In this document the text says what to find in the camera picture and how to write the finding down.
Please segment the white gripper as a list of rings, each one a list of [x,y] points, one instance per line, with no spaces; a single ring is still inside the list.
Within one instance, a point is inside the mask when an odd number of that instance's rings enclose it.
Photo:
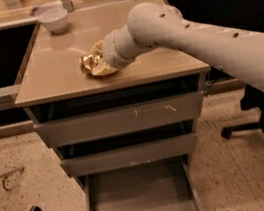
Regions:
[[[90,49],[91,53],[103,53],[106,62],[99,63],[91,71],[93,76],[106,76],[116,73],[133,63],[135,59],[157,48],[154,26],[144,23],[125,24],[110,32],[103,40],[98,40]]]

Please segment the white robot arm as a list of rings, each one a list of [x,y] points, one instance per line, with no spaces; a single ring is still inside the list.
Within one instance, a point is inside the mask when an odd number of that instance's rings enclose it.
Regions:
[[[135,5],[126,23],[91,48],[93,76],[106,76],[157,47],[180,50],[246,84],[241,105],[261,109],[264,125],[264,33],[185,20],[172,6]]]

